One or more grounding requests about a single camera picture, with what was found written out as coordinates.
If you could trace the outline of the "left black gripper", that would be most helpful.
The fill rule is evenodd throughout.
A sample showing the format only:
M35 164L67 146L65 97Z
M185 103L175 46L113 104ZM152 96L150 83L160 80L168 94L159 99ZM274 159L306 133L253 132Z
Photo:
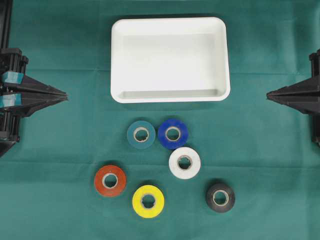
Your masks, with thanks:
M68 100L66 92L27 75L29 59L19 48L0 50L0 140L20 140L21 117Z

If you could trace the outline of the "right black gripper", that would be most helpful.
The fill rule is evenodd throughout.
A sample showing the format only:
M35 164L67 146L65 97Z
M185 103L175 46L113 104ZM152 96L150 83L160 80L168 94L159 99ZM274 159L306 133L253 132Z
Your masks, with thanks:
M267 99L311 115L312 141L320 143L320 50L309 55L311 77L268 92Z

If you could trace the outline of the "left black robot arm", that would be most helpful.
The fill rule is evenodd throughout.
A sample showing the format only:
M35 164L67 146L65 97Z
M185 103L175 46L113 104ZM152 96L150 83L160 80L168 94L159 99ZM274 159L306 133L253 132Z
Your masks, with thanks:
M0 2L0 143L20 141L20 120L68 99L67 93L26 75L29 59L9 48L12 0Z

